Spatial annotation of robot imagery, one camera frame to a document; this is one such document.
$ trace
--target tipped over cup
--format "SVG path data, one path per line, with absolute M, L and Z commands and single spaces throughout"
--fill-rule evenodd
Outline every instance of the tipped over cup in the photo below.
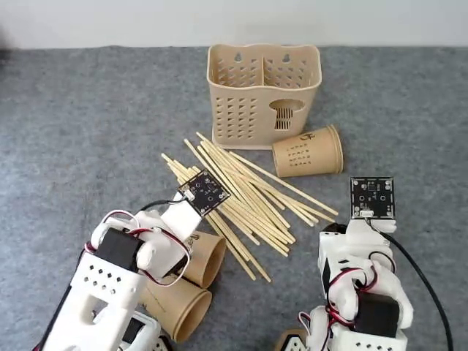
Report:
M 334 125 L 274 143 L 273 160 L 280 178 L 341 173 L 344 165 Z
M 211 292 L 181 279 L 171 287 L 148 280 L 140 303 L 176 342 L 186 341 L 211 304 Z
M 221 267 L 226 252 L 226 239 L 197 231 L 188 241 L 192 247 L 192 256 L 184 278 L 206 289 Z

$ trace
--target table surface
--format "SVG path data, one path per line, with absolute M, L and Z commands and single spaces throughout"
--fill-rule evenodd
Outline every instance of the table surface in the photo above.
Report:
M 323 82 L 307 129 L 335 124 L 339 175 L 290 182 L 349 219 L 350 176 L 394 176 L 395 236 L 446 308 L 456 349 L 468 342 L 468 50 L 320 48 Z M 0 53 L 0 349 L 39 341 L 83 242 L 114 208 L 170 196 L 162 152 L 198 165 L 184 143 L 209 135 L 206 48 L 97 48 Z M 273 171 L 269 151 L 242 151 Z M 296 314 L 323 304 L 318 232 L 286 213 L 298 239 L 288 258 L 252 253 L 273 279 L 256 282 L 231 254 L 203 323 L 177 350 L 272 350 Z M 211 232 L 205 224 L 203 230 Z M 408 350 L 446 350 L 428 292 L 396 252 L 415 307 Z

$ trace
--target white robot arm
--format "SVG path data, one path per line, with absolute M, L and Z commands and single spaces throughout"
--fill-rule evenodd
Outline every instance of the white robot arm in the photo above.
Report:
M 203 214 L 228 197 L 204 170 L 179 188 L 161 216 L 156 211 L 107 214 L 86 243 L 75 275 L 34 351 L 156 350 L 159 323 L 135 311 L 146 279 L 162 286 L 177 282 L 190 261 L 190 248 L 184 242 Z M 161 282 L 180 270 L 173 282 Z M 94 316 L 102 304 L 107 306 Z
M 394 221 L 375 225 L 395 230 Z M 413 308 L 387 240 L 364 219 L 352 219 L 346 230 L 332 224 L 320 233 L 318 264 L 328 304 L 310 313 L 309 350 L 406 350 L 401 330 L 411 326 Z
M 427 287 L 442 319 L 448 349 L 450 325 L 434 289 L 404 247 L 390 235 L 396 229 L 392 178 L 351 178 L 351 217 L 320 233 L 318 266 L 326 306 L 298 319 L 308 336 L 289 335 L 282 351 L 405 351 L 403 334 L 413 307 L 397 276 L 390 244 L 409 260 Z

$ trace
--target bundle of chopsticks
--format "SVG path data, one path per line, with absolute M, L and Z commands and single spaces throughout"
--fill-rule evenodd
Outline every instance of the bundle of chopsticks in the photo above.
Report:
M 314 203 L 322 211 L 334 216 L 338 215 L 338 212 L 249 160 L 215 146 L 198 132 L 197 136 L 201 139 L 197 148 L 187 139 L 184 140 L 185 144 L 203 167 L 208 169 L 231 194 L 223 204 L 205 217 L 206 220 L 218 235 L 226 238 L 227 248 L 252 280 L 255 280 L 256 276 L 247 263 L 251 263 L 268 282 L 271 282 L 265 269 L 239 240 L 223 217 L 234 224 L 254 244 L 260 245 L 261 241 L 264 241 L 285 257 L 290 251 L 288 245 L 295 243 L 295 238 L 290 233 L 290 224 L 279 210 L 289 208 L 311 227 L 319 222 L 318 217 L 329 222 L 335 221 L 329 215 L 281 193 L 250 168 Z M 165 154 L 162 154 L 162 158 L 177 177 L 179 184 L 184 184 L 200 172 L 198 167 L 185 167 Z

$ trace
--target circuit board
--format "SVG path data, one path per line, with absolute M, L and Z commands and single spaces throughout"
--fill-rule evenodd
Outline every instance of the circuit board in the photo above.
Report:
M 195 177 L 182 184 L 178 191 L 201 217 L 206 216 L 225 201 L 230 193 L 208 170 L 202 170 Z
M 351 218 L 395 219 L 393 177 L 352 177 Z

